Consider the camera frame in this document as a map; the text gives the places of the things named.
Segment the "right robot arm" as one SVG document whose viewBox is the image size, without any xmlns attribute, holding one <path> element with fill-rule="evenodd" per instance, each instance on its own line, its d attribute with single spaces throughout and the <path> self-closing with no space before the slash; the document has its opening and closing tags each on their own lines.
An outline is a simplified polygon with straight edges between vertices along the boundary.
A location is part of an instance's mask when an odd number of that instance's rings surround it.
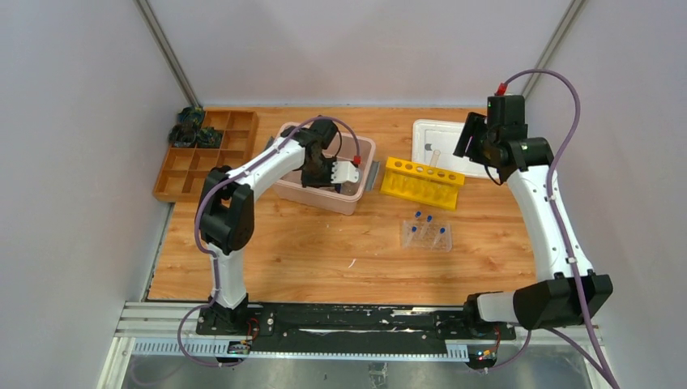
<svg viewBox="0 0 687 389">
<path fill-rule="evenodd" d="M 595 272 L 574 236 L 550 145 L 527 134 L 524 97 L 491 96 L 486 114 L 469 113 L 454 155 L 496 169 L 516 199 L 536 261 L 536 283 L 469 295 L 464 331 L 479 339 L 496 324 L 527 330 L 584 324 L 611 296 L 612 281 Z"/>
</svg>

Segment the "white plastic lid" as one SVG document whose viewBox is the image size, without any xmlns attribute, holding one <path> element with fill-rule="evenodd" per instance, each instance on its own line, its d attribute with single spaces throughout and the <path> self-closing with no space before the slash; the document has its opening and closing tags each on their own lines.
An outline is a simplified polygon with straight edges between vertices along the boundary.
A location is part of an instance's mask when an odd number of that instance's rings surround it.
<svg viewBox="0 0 687 389">
<path fill-rule="evenodd" d="M 462 134 L 463 122 L 419 119 L 412 126 L 412 162 L 430 165 L 439 152 L 436 166 L 467 177 L 489 179 L 482 165 L 453 155 Z"/>
</svg>

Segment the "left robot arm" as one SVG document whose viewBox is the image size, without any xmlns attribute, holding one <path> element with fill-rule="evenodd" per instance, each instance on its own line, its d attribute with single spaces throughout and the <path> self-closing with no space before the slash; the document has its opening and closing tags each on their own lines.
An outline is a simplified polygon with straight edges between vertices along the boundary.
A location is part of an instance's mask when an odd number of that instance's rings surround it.
<svg viewBox="0 0 687 389">
<path fill-rule="evenodd" d="M 213 289 L 204 312 L 217 317 L 229 335 L 248 324 L 243 249 L 254 233 L 254 204 L 291 171 L 301 174 L 304 187 L 332 187 L 335 158 L 324 156 L 340 133 L 335 119 L 311 118 L 285 130 L 266 151 L 232 169 L 213 168 L 207 175 L 194 218 L 194 239 L 211 259 Z"/>
</svg>

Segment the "pink plastic bin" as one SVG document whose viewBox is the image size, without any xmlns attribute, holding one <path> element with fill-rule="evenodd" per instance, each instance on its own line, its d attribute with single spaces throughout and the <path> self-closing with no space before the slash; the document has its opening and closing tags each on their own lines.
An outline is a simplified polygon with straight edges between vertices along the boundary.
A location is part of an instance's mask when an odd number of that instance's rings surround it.
<svg viewBox="0 0 687 389">
<path fill-rule="evenodd" d="M 314 165 L 293 170 L 272 189 L 281 198 L 350 216 L 363 196 L 376 152 L 376 143 L 352 135 L 333 122 L 316 123 L 324 140 Z"/>
</svg>

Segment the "clear glass test tube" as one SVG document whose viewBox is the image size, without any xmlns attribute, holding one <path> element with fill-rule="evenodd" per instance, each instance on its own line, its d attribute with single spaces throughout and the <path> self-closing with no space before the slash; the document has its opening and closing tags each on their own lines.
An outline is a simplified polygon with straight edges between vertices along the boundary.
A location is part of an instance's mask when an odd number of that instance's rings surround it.
<svg viewBox="0 0 687 389">
<path fill-rule="evenodd" d="M 430 163 L 429 163 L 430 167 L 432 167 L 432 168 L 437 167 L 437 164 L 438 164 L 438 161 L 439 161 L 441 154 L 442 153 L 439 150 L 433 150 L 433 154 L 431 156 Z"/>
</svg>

